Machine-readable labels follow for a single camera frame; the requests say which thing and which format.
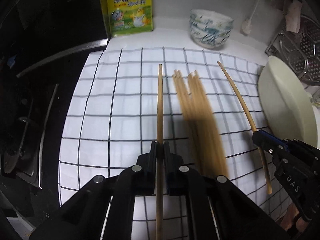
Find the white checkered cloth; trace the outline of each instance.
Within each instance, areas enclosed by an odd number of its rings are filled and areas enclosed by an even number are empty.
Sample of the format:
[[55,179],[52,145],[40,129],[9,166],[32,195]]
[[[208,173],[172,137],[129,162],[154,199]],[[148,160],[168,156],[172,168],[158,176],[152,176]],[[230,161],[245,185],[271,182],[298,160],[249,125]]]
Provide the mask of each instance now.
[[[76,85],[60,146],[59,198],[65,203],[92,177],[118,175],[150,151],[156,140],[158,65],[164,67],[164,139],[171,152],[194,166],[188,135],[172,82],[174,69],[183,76],[198,71],[211,103],[225,148],[230,180],[274,220],[291,199],[271,175],[267,195],[262,163],[252,143],[249,123],[217,61],[223,63],[246,102],[257,128],[267,131],[257,90],[262,66],[206,50],[139,48],[91,53]],[[155,238],[155,196],[136,197],[132,239]],[[164,195],[164,239],[188,239],[185,198]]]

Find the yellow detergent bag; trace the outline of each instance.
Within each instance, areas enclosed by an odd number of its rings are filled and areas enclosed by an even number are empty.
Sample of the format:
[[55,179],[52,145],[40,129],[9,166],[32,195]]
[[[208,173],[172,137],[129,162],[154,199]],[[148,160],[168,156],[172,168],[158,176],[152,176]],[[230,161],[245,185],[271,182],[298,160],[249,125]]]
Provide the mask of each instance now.
[[111,35],[152,31],[152,0],[107,0]]

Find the stacked bowl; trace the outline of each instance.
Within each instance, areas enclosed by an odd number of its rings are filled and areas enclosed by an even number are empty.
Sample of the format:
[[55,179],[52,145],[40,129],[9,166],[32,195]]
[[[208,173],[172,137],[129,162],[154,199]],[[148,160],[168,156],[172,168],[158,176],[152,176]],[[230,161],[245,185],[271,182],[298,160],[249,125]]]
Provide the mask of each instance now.
[[193,9],[190,14],[192,39],[202,47],[213,49],[221,46],[230,36],[234,19],[223,14]]

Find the metal bolt head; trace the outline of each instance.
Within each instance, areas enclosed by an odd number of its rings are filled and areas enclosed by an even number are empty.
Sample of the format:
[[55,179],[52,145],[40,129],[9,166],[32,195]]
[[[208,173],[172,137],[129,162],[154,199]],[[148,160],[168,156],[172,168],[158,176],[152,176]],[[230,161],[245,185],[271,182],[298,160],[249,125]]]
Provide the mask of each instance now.
[[21,103],[22,103],[23,105],[26,105],[26,104],[28,103],[28,100],[27,100],[26,98],[23,98],[23,99],[21,100]]
[[220,175],[217,177],[217,181],[220,183],[226,183],[227,182],[227,178],[223,175]]
[[187,171],[189,171],[189,167],[188,166],[180,166],[179,167],[179,171],[181,171],[181,172],[187,172]]
[[131,167],[131,170],[133,170],[134,172],[138,172],[142,170],[142,167],[140,165],[133,165]]
[[94,176],[93,177],[93,181],[95,182],[95,183],[100,183],[100,182],[102,182],[104,180],[104,177],[102,176],[102,175],[97,175],[97,176]]

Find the chopstick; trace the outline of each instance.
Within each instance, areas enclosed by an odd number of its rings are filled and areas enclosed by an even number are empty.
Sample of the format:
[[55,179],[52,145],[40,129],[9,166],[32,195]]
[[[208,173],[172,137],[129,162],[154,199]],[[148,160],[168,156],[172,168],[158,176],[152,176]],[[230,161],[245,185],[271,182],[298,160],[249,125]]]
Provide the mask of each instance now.
[[[252,116],[249,112],[249,109],[247,108],[247,105],[245,104],[238,88],[236,87],[235,83],[233,82],[233,80],[230,78],[229,74],[227,73],[227,71],[224,69],[224,66],[218,61],[218,65],[220,66],[220,68],[222,69],[223,73],[225,74],[226,78],[228,79],[233,91],[236,93],[237,98],[240,101],[240,104],[244,110],[244,113],[249,121],[250,127],[252,129],[252,132],[256,132],[257,131],[257,127],[252,119]],[[267,164],[267,160],[266,160],[266,156],[264,155],[263,150],[258,147],[259,149],[259,154],[260,154],[260,158],[262,161],[262,166],[263,166],[263,171],[264,171],[264,176],[266,178],[266,183],[267,183],[267,192],[270,195],[272,193],[272,187],[271,187],[271,180],[270,180],[270,174],[269,174],[269,169],[268,169],[268,164]]]
[[182,115],[185,120],[188,120],[187,129],[189,130],[190,135],[190,144],[192,148],[192,154],[194,157],[196,167],[199,167],[200,173],[202,172],[200,160],[198,156],[195,154],[199,152],[197,149],[196,142],[198,141],[198,134],[195,124],[195,117],[194,117],[194,107],[189,96],[186,84],[183,81],[181,71],[174,70],[174,74],[172,75],[173,83],[177,91],[177,96],[180,102],[180,107],[182,110]]
[[[157,143],[163,144],[163,78],[162,65],[158,74]],[[163,153],[157,154],[156,164],[156,240],[163,240]]]
[[196,114],[203,175],[229,177],[220,134],[197,71],[194,76],[188,76],[188,83]]

